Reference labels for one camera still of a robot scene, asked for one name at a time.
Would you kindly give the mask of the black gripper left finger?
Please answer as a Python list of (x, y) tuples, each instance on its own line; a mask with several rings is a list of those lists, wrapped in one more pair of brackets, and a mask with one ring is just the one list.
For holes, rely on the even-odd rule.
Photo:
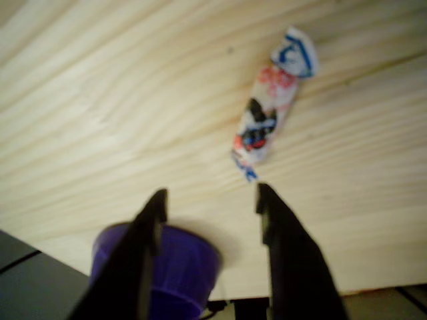
[(167, 221), (167, 189), (157, 190), (129, 224), (69, 319), (149, 319), (155, 257)]

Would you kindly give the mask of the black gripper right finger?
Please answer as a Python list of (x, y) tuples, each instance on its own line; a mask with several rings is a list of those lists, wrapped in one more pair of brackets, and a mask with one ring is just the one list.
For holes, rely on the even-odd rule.
[(267, 183), (258, 183), (256, 213), (270, 257), (272, 318), (347, 319), (322, 251)]

